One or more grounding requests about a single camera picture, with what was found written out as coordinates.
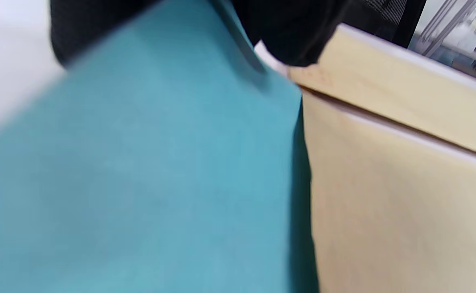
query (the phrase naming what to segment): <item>pale yellow surface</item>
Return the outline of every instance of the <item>pale yellow surface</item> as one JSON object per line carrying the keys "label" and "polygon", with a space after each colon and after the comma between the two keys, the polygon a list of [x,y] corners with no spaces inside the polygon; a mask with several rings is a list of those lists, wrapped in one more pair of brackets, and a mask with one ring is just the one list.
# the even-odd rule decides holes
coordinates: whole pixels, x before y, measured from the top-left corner
{"label": "pale yellow surface", "polygon": [[303,95],[323,293],[476,293],[476,165]]}
{"label": "pale yellow surface", "polygon": [[338,30],[300,85],[476,151],[476,91]]}

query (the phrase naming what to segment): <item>white surface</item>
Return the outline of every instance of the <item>white surface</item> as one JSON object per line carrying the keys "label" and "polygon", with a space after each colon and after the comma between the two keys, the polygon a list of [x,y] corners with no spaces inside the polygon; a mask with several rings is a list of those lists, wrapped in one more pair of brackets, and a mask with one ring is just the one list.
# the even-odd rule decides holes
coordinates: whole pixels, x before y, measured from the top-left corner
{"label": "white surface", "polygon": [[47,0],[0,0],[0,122],[63,74],[48,19]]}

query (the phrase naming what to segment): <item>teal fabric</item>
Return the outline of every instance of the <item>teal fabric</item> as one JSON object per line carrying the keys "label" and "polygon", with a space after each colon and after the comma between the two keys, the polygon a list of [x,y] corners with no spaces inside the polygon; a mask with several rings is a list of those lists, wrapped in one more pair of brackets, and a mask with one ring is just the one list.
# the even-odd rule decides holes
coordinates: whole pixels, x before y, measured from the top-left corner
{"label": "teal fabric", "polygon": [[301,93],[254,58],[163,1],[0,131],[0,293],[316,292]]}

